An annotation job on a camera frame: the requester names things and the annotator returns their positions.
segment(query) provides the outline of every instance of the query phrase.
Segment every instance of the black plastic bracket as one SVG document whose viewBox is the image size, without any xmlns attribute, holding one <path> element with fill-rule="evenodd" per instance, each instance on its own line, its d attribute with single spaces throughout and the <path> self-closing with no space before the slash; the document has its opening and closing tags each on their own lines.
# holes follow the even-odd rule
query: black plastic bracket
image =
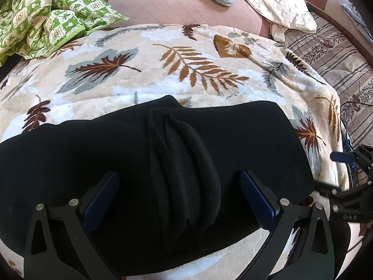
<svg viewBox="0 0 373 280">
<path fill-rule="evenodd" d="M 34 212 L 25 247 L 26 280 L 119 280 L 89 240 L 83 224 L 86 220 L 80 207 L 89 207 L 101 193 L 108 205 L 119 177 L 108 172 L 96 187 L 82 199 L 72 199 L 62 207 L 47 208 L 39 204 Z"/>
<path fill-rule="evenodd" d="M 368 175 L 365 184 L 342 191 L 339 187 L 316 182 L 320 195 L 329 198 L 331 219 L 338 221 L 366 223 L 373 220 L 373 147 L 359 145 L 351 153 L 331 153 L 333 161 L 356 162 Z"/>
<path fill-rule="evenodd" d="M 261 188 L 258 179 L 251 172 L 241 174 L 241 181 L 254 181 L 262 196 L 271 198 L 273 192 Z M 256 210 L 257 204 L 248 200 Z M 334 279 L 334 250 L 332 235 L 324 208 L 320 203 L 312 207 L 293 205 L 287 199 L 276 199 L 280 214 L 276 217 L 277 226 L 270 231 L 260 251 L 236 280 L 332 280 Z M 270 275 L 294 228 L 299 228 L 296 244 L 289 255 L 287 265 L 279 272 Z"/>
<path fill-rule="evenodd" d="M 25 248 L 25 280 L 119 280 L 87 233 L 95 229 L 119 186 L 107 173 L 81 201 L 62 207 L 37 206 Z M 261 250 L 237 280 L 332 280 L 333 242 L 322 205 L 297 206 L 278 199 L 253 173 L 243 172 L 241 189 L 259 222 L 270 230 Z M 270 275 L 294 228 L 298 237 L 288 264 Z"/>
</svg>

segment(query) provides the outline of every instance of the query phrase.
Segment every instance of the green patterned cloth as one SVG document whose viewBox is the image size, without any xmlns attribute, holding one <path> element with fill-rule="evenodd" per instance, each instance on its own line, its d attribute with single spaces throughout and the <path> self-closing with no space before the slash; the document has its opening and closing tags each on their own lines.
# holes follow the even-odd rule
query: green patterned cloth
<svg viewBox="0 0 373 280">
<path fill-rule="evenodd" d="M 0 9 L 0 66 L 14 53 L 48 57 L 73 38 L 124 20 L 104 0 L 6 0 Z"/>
</svg>

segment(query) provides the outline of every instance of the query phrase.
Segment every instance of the black fabric cushion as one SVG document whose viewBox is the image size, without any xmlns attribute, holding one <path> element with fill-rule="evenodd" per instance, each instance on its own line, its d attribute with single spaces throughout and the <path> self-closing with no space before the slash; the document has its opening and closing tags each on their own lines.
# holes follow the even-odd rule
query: black fabric cushion
<svg viewBox="0 0 373 280">
<path fill-rule="evenodd" d="M 121 185 L 90 237 L 123 276 L 174 268 L 258 229 L 238 185 L 244 170 L 293 203 L 314 187 L 302 144 L 275 103 L 187 109 L 166 96 L 1 143 L 3 242 L 22 255 L 35 206 L 81 197 L 108 169 Z"/>
</svg>

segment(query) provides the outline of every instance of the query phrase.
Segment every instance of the brown fern leaf print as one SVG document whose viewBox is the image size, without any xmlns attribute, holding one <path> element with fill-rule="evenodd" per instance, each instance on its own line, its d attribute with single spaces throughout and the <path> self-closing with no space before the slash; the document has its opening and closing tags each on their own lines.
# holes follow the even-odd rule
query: brown fern leaf print
<svg viewBox="0 0 373 280">
<path fill-rule="evenodd" d="M 50 109 L 48 107 L 45 107 L 45 105 L 48 105 L 50 103 L 50 100 L 41 101 L 41 98 L 36 95 L 39 99 L 39 103 L 35 106 L 31 107 L 29 111 L 27 112 L 28 117 L 25 119 L 25 125 L 22 127 L 24 131 L 22 133 L 25 133 L 27 131 L 32 131 L 36 127 L 40 126 L 39 122 L 46 122 L 45 113 L 49 112 Z"/>
<path fill-rule="evenodd" d="M 167 51 L 160 59 L 160 61 L 165 60 L 163 68 L 170 66 L 167 75 L 173 74 L 181 67 L 179 81 L 182 82 L 189 76 L 191 87 L 195 86 L 197 77 L 199 77 L 205 90 L 207 90 L 209 82 L 212 88 L 220 94 L 219 86 L 224 89 L 228 89 L 228 86 L 238 88 L 237 84 L 244 85 L 241 81 L 249 79 L 213 64 L 208 58 L 202 57 L 202 53 L 197 52 L 190 46 L 168 47 L 162 44 L 153 45 L 167 48 Z"/>
<path fill-rule="evenodd" d="M 318 139 L 320 139 L 324 145 L 325 142 L 316 134 L 316 128 L 313 121 L 310 118 L 306 118 L 305 122 L 300 119 L 301 126 L 297 126 L 295 131 L 298 134 L 300 140 L 305 139 L 304 146 L 307 149 L 307 153 L 310 153 L 310 148 L 315 152 L 316 158 L 320 155 Z"/>
<path fill-rule="evenodd" d="M 339 136 L 341 134 L 341 128 L 339 127 L 339 117 L 338 117 L 338 105 L 337 105 L 337 100 L 333 98 L 333 95 L 331 96 L 330 99 L 326 97 L 316 97 L 315 99 L 321 99 L 321 100 L 326 100 L 329 102 L 329 107 L 328 107 L 328 120 L 329 120 L 329 125 L 332 126 L 332 132 L 333 135 L 336 136 L 337 142 L 339 141 Z"/>
<path fill-rule="evenodd" d="M 197 41 L 197 39 L 194 37 L 193 34 L 193 28 L 194 27 L 200 27 L 201 25 L 199 24 L 189 24 L 189 25 L 184 25 L 183 26 L 183 35 L 188 37 L 189 39 Z"/>
<path fill-rule="evenodd" d="M 288 51 L 285 58 L 294 65 L 296 69 L 298 69 L 300 72 L 304 73 L 306 76 L 311 77 L 312 79 L 318 81 L 318 83 L 326 85 L 326 83 L 323 83 L 319 80 L 317 80 L 315 77 L 312 76 L 310 72 L 307 71 L 307 69 L 303 66 L 303 61 L 299 59 L 295 54 Z"/>
<path fill-rule="evenodd" d="M 83 73 L 81 76 L 82 79 L 85 79 L 91 76 L 92 77 L 91 82 L 96 81 L 100 77 L 102 77 L 102 79 L 106 79 L 118 67 L 127 67 L 130 69 L 136 70 L 140 73 L 141 70 L 137 68 L 123 65 L 131 57 L 132 57 L 131 53 L 116 56 L 113 60 L 110 60 L 109 56 L 106 56 L 101 59 L 102 63 L 93 63 L 93 64 L 88 64 L 86 66 L 81 66 L 73 70 L 73 73 Z"/>
<path fill-rule="evenodd" d="M 60 54 L 64 53 L 67 50 L 72 50 L 76 47 L 82 46 L 83 43 L 79 43 L 78 41 L 72 41 L 70 43 L 67 43 L 66 45 L 62 46 L 59 50 L 57 50 L 52 56 L 51 59 L 54 58 L 55 56 L 59 56 Z"/>
</svg>

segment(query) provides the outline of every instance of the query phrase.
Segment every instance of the fleece blanket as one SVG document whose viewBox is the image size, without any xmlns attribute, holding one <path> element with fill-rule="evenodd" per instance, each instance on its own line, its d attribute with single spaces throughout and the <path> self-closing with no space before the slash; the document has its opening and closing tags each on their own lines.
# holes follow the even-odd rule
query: fleece blanket
<svg viewBox="0 0 373 280">
<path fill-rule="evenodd" d="M 329 158 L 342 151 L 336 91 L 289 49 L 224 26 L 142 24 L 96 31 L 48 58 L 24 59 L 0 84 L 0 140 L 167 94 L 190 108 L 276 102 L 299 136 L 314 179 L 348 187 L 346 166 Z M 130 279 L 235 279 L 267 235 L 260 229 L 195 262 Z M 22 254 L 1 241 L 0 252 L 23 275 Z"/>
<path fill-rule="evenodd" d="M 6 0 L 0 9 L 0 66 L 14 53 L 48 57 L 73 38 L 126 19 L 104 0 Z"/>
</svg>

